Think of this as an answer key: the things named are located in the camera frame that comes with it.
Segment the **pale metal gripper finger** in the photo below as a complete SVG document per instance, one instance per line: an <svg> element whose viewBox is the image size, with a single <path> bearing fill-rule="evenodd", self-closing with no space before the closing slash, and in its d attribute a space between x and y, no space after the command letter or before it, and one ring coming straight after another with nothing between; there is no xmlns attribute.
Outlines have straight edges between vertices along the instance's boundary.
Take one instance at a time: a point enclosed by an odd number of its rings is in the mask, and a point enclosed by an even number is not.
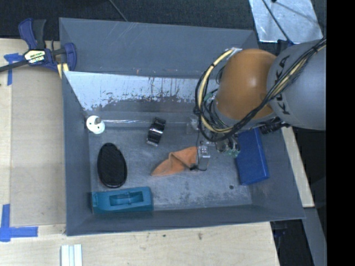
<svg viewBox="0 0 355 266"><path fill-rule="evenodd" d="M201 145L197 150L197 166L200 171L206 171L210 161L209 148Z"/></svg>

